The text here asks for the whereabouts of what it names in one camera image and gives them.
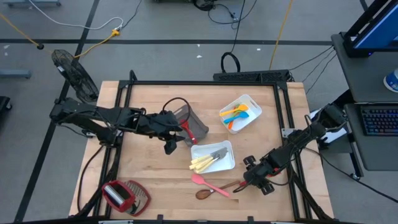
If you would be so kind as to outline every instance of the wooden table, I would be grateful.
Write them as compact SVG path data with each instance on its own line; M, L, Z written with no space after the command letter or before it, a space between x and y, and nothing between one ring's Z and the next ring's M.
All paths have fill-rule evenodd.
M118 82L103 82L99 94L98 106L112 108L116 97ZM304 115L308 114L308 104L302 83L288 83L290 104L295 127L304 129ZM262 114L252 124L238 134L230 134L221 124L218 112L243 94L250 95L262 108ZM280 92L282 109L285 111L282 92ZM207 137L200 144L211 144L224 140L231 141L236 161L235 168L228 171L203 174L211 184L222 186L234 180L242 180L246 170L243 159L254 155L259 159L265 153L281 145L280 130L275 108L273 87L271 86L203 86L203 85L134 85L130 107L145 107L148 113L158 113L163 104L176 96L187 99L194 112L210 128ZM175 110L183 102L174 101L168 110ZM247 220L253 216L255 221L293 221L289 188L275 187L275 192L263 196L254 186L249 186L240 193L232 194L234 187L227 189L230 198L213 194L205 200L197 200L195 193L206 187L194 184L188 169L191 161L189 147L182 141L169 156L164 153L164 142L149 139L133 133L124 136L118 180L135 180L150 193L152 201L148 209L136 219L154 220L163 214L165 220ZM308 147L317 150L315 142ZM82 166L99 148L98 140L89 139ZM84 205L98 186L104 150L88 166L81 191L81 205ZM303 169L307 189L326 214L333 216L325 176L318 155L303 151ZM286 182L287 175L272 178L275 182ZM76 193L73 198L70 214L75 214ZM302 197L297 191L301 217L304 217ZM100 214L104 213L105 202L102 200ZM112 211L111 218L132 218L126 213Z

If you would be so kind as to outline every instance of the white plastic tray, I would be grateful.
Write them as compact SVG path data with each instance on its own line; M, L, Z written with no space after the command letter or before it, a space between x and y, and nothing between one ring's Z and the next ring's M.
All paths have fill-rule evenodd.
M244 127L246 127L252 121L254 121L262 113L261 107L256 102L254 102L254 100L249 95L242 95L241 97L239 97L238 99L236 99L235 101L230 103L228 106L226 106L222 110L220 110L220 113L229 111L229 110L233 110L236 105L242 105L242 104L248 106L249 109L246 110L245 112L249 115L249 117L248 118L238 118L238 119L234 120L232 128L228 130L232 134L236 134L236 133L240 132L240 130L242 130ZM229 115L220 117L221 122L224 124L224 120L231 118L232 116L233 116L233 114L229 114Z
M199 158L201 156L209 155L219 149L226 147L227 153L224 158L218 159L212 165L207 167L200 174L206 174L209 172L217 172L222 170L229 170L235 167L234 152L232 151L232 144L229 141L223 141L215 144L207 145L194 145L191 147L192 160Z

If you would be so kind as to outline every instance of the concrete floor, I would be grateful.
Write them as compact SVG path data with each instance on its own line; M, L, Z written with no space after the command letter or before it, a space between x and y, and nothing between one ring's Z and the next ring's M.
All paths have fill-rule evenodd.
M85 24L95 0L62 1L62 7L49 5L44 11L50 17L72 24ZM220 0L239 13L239 1ZM253 0L247 0L244 14ZM102 0L93 18L93 27L109 18L129 18L138 0ZM289 0L258 1L250 16L242 21L238 39L275 40ZM28 7L8 8L0 4L0 12L35 39L79 40L83 29L56 25ZM330 41L330 36L347 30L361 15L359 0L295 1L287 20L282 40ZM215 19L228 20L222 9L212 12ZM112 22L101 30L91 30L88 39L104 39L118 25ZM0 68L29 69L30 80L0 80L0 95L12 98L14 105L0 129L0 223L12 222L21 202L35 160L42 146L50 120L48 114L62 89L64 79L50 56L31 44L11 44L5 39L22 37L0 21ZM192 5L183 1L163 0L160 4L143 0L139 13L123 30L119 40L184 40L233 39L229 25L218 25ZM65 49L74 54L77 43L45 44L46 49ZM326 45L280 45L273 69L292 68L325 50ZM85 44L83 50L90 47ZM140 80L211 80L220 72L220 57L230 44L105 44L80 59L81 64L100 86L103 80L127 79L133 69ZM273 45L237 45L242 71L267 70ZM318 58L293 71L300 82L321 60ZM308 89L323 66L305 82ZM226 60L226 69L234 64ZM340 64L335 58L308 93L310 109L322 107L347 89ZM66 217L69 212L86 140L69 130L57 128L40 173L25 221ZM329 160L343 170L353 171L349 156L326 152ZM335 216L347 222L394 223L398 206L340 175L325 165L324 171ZM386 194L398 197L396 172L365 172L362 181Z

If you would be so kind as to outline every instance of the pink spoon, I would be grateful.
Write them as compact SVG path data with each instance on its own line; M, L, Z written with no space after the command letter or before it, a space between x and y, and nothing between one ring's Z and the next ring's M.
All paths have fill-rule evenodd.
M214 189L214 190L217 191L218 193L224 195L225 197L229 197L229 193L228 193L228 192L226 192L226 191L224 191L224 190L221 190L221 189L219 189L218 187L215 187L215 186L212 186L212 185L210 185L210 184L207 184L206 181L204 180L204 178L203 178L201 175L199 175L199 174L192 174L192 181L193 181L194 183L196 183L196 184L204 184L204 185L206 185L207 187L209 187L209 188L211 188L211 189Z

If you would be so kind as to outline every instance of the red grater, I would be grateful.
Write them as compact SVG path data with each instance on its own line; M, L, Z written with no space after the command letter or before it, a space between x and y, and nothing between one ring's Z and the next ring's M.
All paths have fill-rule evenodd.
M148 191L137 182L114 180L102 186L107 203L118 212L126 212L134 217L140 215L150 202Z

